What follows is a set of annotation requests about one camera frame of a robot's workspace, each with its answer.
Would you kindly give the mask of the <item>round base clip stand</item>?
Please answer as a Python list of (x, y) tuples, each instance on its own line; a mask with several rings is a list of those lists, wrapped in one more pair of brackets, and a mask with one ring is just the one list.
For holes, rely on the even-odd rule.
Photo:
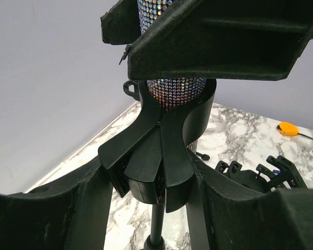
[(151, 233), (144, 249), (164, 249), (164, 214), (188, 203), (195, 177), (187, 149), (205, 132), (216, 91), (207, 80), (202, 93), (188, 104), (163, 112), (146, 81), (127, 81), (123, 88), (141, 103), (137, 119), (98, 149), (101, 165), (121, 197), (131, 193), (151, 204)]

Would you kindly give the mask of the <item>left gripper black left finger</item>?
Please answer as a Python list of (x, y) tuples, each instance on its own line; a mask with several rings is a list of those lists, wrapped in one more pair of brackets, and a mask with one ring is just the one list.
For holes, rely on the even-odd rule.
[(103, 249), (111, 197), (98, 157), (28, 193), (0, 194), (0, 249)]

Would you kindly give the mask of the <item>round base shock mount stand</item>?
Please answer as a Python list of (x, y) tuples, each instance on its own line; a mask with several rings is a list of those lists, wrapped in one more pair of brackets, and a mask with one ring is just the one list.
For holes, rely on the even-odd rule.
[(269, 156), (266, 162), (276, 167), (277, 170), (270, 170), (262, 164), (258, 164), (256, 170), (243, 170), (243, 165), (236, 161), (230, 164), (219, 161), (215, 170), (232, 181), (260, 193), (268, 193), (272, 189), (287, 188), (285, 183), (290, 189), (308, 188), (296, 166), (285, 157)]

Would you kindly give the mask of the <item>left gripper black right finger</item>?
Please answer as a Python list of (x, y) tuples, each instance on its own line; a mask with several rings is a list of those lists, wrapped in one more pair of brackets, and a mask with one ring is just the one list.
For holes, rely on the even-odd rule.
[(313, 249), (313, 189), (260, 193), (189, 153), (194, 181), (186, 206), (192, 249)]

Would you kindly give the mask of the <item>glitter microphone silver head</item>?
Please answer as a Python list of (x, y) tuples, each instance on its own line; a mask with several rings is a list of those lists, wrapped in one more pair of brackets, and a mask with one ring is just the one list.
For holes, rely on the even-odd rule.
[[(140, 32), (145, 33), (173, 3), (172, 0), (137, 0)], [(163, 113), (197, 98), (206, 84), (206, 78), (166, 78), (147, 81), (148, 91), (159, 102)]]

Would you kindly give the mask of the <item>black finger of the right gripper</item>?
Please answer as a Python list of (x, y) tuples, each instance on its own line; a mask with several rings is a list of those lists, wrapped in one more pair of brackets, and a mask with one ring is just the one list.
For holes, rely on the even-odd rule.
[(278, 81), (311, 39), (313, 1), (175, 1), (128, 48), (128, 77)]
[(127, 45), (141, 36), (136, 0), (120, 0), (100, 17), (105, 44)]

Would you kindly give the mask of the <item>black tripod microphone stand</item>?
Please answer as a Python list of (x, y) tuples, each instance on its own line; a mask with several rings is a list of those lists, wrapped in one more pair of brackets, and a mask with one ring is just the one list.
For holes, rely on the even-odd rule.
[(201, 158), (202, 160), (204, 160), (204, 161), (210, 160), (210, 156), (207, 155), (207, 154), (202, 154), (202, 153), (196, 152), (196, 155), (197, 155), (198, 157), (200, 157), (200, 158)]

